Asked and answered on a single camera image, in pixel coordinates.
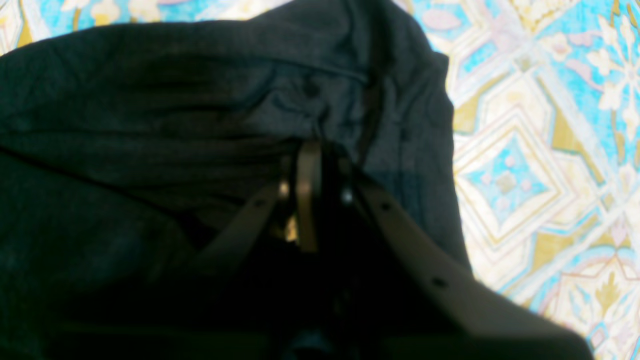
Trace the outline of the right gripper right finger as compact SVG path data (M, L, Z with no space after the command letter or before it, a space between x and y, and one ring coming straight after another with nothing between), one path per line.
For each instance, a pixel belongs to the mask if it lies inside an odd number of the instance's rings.
M341 157L364 360L591 360L586 341L480 284Z

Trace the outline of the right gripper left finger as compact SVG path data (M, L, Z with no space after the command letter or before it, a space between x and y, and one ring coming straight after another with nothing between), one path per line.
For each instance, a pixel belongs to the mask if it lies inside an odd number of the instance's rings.
M227 280L273 223L285 224L295 215L299 250L319 250L317 218L321 209L323 146L307 141L293 157L286 157L283 174L259 190L190 265L190 273Z

